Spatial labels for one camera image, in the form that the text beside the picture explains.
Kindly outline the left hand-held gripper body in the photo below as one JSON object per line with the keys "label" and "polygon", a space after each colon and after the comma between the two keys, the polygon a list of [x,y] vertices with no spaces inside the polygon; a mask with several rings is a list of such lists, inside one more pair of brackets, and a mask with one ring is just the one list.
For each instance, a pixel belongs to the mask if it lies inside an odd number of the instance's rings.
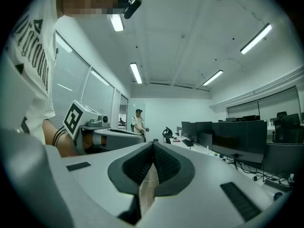
{"label": "left hand-held gripper body", "polygon": [[73,141],[75,151],[85,155],[83,148],[84,131],[93,133],[95,130],[110,128],[108,116],[100,114],[91,107],[74,100],[63,120],[63,126]]}

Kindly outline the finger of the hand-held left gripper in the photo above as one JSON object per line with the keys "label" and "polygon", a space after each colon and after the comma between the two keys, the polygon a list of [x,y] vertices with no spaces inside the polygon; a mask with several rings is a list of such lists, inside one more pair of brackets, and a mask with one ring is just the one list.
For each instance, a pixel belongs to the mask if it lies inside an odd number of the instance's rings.
{"label": "finger of the hand-held left gripper", "polygon": [[94,130],[94,146],[105,151],[113,151],[145,142],[145,136],[139,133],[115,128]]}

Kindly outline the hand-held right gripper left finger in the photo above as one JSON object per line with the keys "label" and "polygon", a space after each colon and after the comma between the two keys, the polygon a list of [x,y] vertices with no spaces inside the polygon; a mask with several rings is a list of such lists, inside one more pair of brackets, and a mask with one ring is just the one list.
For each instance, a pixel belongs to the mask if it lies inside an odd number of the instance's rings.
{"label": "hand-held right gripper left finger", "polygon": [[87,167],[70,171],[75,181],[93,201],[111,215],[135,224],[154,202],[154,165],[144,173],[135,195],[122,193],[113,185],[108,177],[108,167],[116,159],[144,145],[145,143],[140,143],[109,152],[66,157],[62,161],[69,168],[79,163],[89,163]]}

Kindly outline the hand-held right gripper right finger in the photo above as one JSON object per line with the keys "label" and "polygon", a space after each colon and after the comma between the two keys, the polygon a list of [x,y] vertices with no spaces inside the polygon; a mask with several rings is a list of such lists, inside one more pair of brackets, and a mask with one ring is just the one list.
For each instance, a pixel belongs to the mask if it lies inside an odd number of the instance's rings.
{"label": "hand-held right gripper right finger", "polygon": [[166,144],[191,160],[195,175],[179,194],[156,197],[138,228],[234,228],[244,223],[221,184],[232,182],[262,211],[273,204],[271,195],[243,172],[214,156]]}

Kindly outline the person's left hand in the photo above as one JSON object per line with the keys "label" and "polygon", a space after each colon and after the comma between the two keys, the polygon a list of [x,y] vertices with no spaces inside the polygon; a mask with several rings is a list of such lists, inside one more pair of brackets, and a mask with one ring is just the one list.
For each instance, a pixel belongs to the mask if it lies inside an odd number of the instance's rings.
{"label": "person's left hand", "polygon": [[93,134],[92,133],[86,133],[83,135],[83,149],[87,150],[94,146],[93,142]]}

